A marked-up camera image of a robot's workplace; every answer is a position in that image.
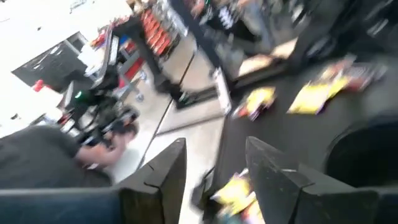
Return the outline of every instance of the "black checkout lane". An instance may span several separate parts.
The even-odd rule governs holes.
[[[326,63],[297,75],[281,75],[259,83],[259,86],[276,87],[275,103],[254,122],[247,118],[226,119],[212,188],[222,188],[235,172],[247,167],[245,143],[248,136],[257,137],[323,172],[332,142],[344,130],[384,114],[398,114],[398,58],[377,56],[371,61],[388,66],[384,78],[363,92],[337,94],[318,115],[287,114],[286,111],[304,84],[315,79]],[[234,104],[238,104],[245,93],[234,97]]]

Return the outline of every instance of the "floor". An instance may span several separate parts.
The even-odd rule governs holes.
[[[193,53],[193,39],[188,36],[180,42],[173,55],[166,61],[164,70],[175,81],[181,81],[185,88],[201,89],[210,86],[209,63],[200,51],[195,55]],[[201,223],[201,213],[190,206],[190,196],[203,173],[211,169],[216,160],[224,123],[218,101],[213,100],[176,111],[170,98],[156,94],[148,83],[141,82],[139,89],[144,94],[144,101],[137,102],[131,94],[127,103],[136,106],[141,112],[140,132],[130,143],[122,159],[114,167],[110,167],[110,171],[116,181],[123,180],[138,169],[141,159],[144,159],[145,164],[175,139],[186,138],[187,181],[180,223]]]

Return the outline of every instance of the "chip bag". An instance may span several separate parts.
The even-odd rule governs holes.
[[[250,204],[247,200],[250,193],[251,187],[249,181],[235,174],[211,199],[216,200],[224,206],[228,206],[230,215],[235,215]]]
[[[260,205],[257,200],[250,204],[243,211],[243,220],[247,224],[266,224],[260,210]]]
[[[247,116],[254,121],[264,109],[269,108],[275,101],[275,88],[262,87],[250,92],[234,111],[233,118]]]
[[[306,84],[298,93],[290,106],[288,113],[298,114],[318,114],[325,102],[329,99],[332,85]]]

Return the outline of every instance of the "man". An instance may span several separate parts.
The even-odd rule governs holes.
[[[236,4],[224,0],[217,4],[211,1],[205,4],[204,0],[197,0],[195,5],[188,7],[192,15],[200,20],[200,24],[237,37],[233,45],[249,55],[269,54],[275,47],[269,25],[264,20],[262,2],[258,0],[238,0]]]
[[[155,90],[171,96],[177,107],[184,107],[195,101],[193,93],[183,91],[178,82],[173,82],[162,70],[152,49],[148,46],[141,16],[131,15],[118,19],[114,23],[113,34],[121,38],[128,36],[135,44],[140,56],[146,61],[153,74]]]
[[[109,166],[135,133],[111,134],[113,148],[80,146],[52,126],[31,126],[0,139],[0,189],[109,187],[111,179],[85,164]]]

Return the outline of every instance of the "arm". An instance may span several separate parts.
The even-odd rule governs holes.
[[[126,141],[124,136],[115,135],[113,137],[114,149],[108,149],[104,144],[98,144],[94,147],[83,146],[77,152],[75,158],[85,164],[99,164],[110,166],[115,164],[126,150]]]

